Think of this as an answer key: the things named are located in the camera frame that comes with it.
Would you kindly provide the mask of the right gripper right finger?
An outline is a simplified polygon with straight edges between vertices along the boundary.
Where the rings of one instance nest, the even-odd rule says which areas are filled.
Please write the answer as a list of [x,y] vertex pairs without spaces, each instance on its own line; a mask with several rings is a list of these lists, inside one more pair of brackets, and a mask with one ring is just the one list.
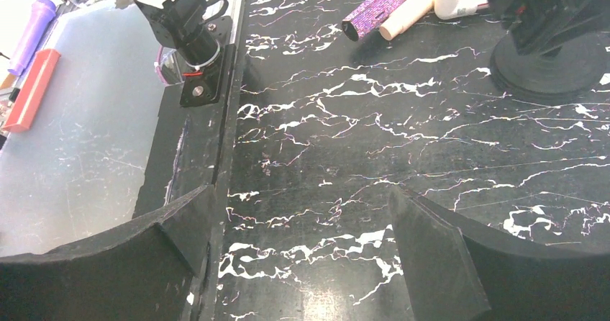
[[522,240],[394,187],[388,206],[416,320],[607,320],[609,255]]

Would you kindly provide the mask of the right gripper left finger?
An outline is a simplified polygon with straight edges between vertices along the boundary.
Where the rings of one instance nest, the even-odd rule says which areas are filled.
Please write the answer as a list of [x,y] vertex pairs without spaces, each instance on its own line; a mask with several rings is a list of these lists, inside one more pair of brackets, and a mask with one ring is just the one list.
[[213,186],[110,230],[1,259],[3,320],[183,320],[209,265]]

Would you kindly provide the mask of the black round-base microphone stand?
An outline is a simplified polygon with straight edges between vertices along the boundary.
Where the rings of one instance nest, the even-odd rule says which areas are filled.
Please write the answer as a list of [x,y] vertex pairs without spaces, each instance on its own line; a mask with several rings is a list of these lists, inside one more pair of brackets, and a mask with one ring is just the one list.
[[602,78],[608,56],[598,32],[609,0],[488,0],[507,30],[490,59],[495,87],[522,101],[571,102]]

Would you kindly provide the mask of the purple glitter microphone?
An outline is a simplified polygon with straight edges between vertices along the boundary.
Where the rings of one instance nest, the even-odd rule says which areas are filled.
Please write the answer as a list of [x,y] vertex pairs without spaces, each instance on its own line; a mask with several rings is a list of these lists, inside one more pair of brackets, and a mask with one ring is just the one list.
[[344,34],[357,42],[387,20],[406,0],[365,0],[341,23]]

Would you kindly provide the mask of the pink microphone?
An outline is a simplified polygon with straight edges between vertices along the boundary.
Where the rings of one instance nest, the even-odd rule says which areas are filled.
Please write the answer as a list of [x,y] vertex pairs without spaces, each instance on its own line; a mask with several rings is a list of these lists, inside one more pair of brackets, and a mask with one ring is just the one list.
[[435,0],[406,0],[379,27],[381,36],[391,41],[404,33],[429,12],[434,11]]

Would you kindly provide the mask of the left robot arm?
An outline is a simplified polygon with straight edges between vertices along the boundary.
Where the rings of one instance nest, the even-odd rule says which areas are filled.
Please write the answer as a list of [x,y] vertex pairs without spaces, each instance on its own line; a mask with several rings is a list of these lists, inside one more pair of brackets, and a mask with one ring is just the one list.
[[[468,14],[488,6],[502,11],[511,0],[365,0],[342,21],[344,33],[359,40],[377,29],[386,40],[405,32],[434,10],[439,18],[452,18],[461,5]],[[164,0],[157,6],[135,1],[149,22],[158,42],[173,48],[190,65],[184,94],[195,99],[195,106],[217,100],[215,63],[222,45],[209,25],[226,12],[228,0]]]

